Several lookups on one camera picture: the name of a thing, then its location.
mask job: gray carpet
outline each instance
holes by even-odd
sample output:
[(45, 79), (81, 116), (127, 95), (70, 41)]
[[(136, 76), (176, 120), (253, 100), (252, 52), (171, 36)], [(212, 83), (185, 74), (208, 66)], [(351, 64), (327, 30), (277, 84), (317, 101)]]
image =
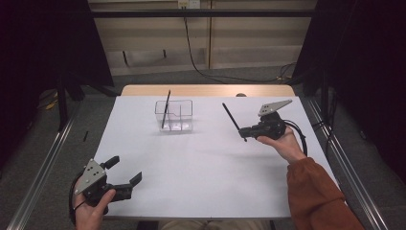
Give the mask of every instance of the gray carpet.
[[(291, 75), (291, 71), (288, 70), (285, 74)], [(264, 81), (261, 83), (283, 83), (283, 80), (273, 80), (280, 75), (280, 67), (222, 69), (204, 73)], [(258, 83), (228, 78), (216, 79), (227, 83)], [(121, 92), (127, 84), (219, 83), (202, 77), (195, 71), (115, 77), (114, 81), (116, 86), (111, 89), (116, 92)], [(83, 90), (86, 93), (83, 102), (77, 103), (68, 100), (70, 111), (73, 111), (76, 106), (79, 107), (78, 115), (51, 168), (25, 229), (73, 229), (73, 225), (68, 219), (69, 187), (76, 173), (96, 153), (115, 101), (114, 98), (108, 98), (93, 88), (84, 86)], [(310, 122), (315, 124), (317, 121), (309, 109), (309, 99), (303, 97), (302, 86), (295, 85), (294, 90), (301, 97)], [(3, 170), (3, 177), (0, 181), (0, 229), (7, 228), (21, 199), (25, 197), (55, 139), (57, 128), (57, 107), (51, 110), (38, 109), (31, 129)], [(406, 226), (406, 218), (404, 218), (406, 217), (406, 186), (382, 162), (373, 143), (359, 134), (360, 129), (356, 122), (340, 103), (338, 103), (335, 113), (334, 133), (376, 203), (388, 228), (403, 229)], [(320, 129), (316, 130), (316, 135), (324, 148), (326, 138)], [(343, 171), (331, 154), (331, 150), (327, 152), (327, 157), (347, 196), (349, 206), (366, 228), (372, 229), (369, 217), (365, 215), (361, 203), (357, 200)], [(276, 220), (275, 224), (277, 229), (294, 229), (290, 219)], [(129, 219), (109, 220), (103, 223), (103, 229), (136, 228), (137, 221)]]

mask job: brown sleeve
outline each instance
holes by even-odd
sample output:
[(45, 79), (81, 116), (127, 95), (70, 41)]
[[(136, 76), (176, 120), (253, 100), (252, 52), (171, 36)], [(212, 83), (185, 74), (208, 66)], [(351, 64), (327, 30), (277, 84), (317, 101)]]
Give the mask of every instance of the brown sleeve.
[(302, 229), (364, 229), (325, 169), (310, 157), (289, 165), (287, 187), (292, 219)]

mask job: human hand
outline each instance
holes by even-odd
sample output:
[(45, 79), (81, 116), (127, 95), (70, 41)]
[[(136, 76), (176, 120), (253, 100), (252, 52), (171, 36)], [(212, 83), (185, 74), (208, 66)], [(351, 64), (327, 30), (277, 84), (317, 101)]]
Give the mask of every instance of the human hand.
[(99, 230), (102, 226), (102, 217), (104, 209), (116, 194), (115, 190), (109, 190), (101, 198), (101, 201), (96, 207), (82, 203), (86, 198), (83, 194), (79, 194), (75, 198), (74, 207), (76, 209), (76, 226), (78, 230)]
[(284, 135), (278, 140), (273, 140), (267, 136), (259, 136), (257, 141), (275, 148), (278, 154), (289, 164), (306, 158), (296, 140), (293, 130), (288, 126), (286, 127)]

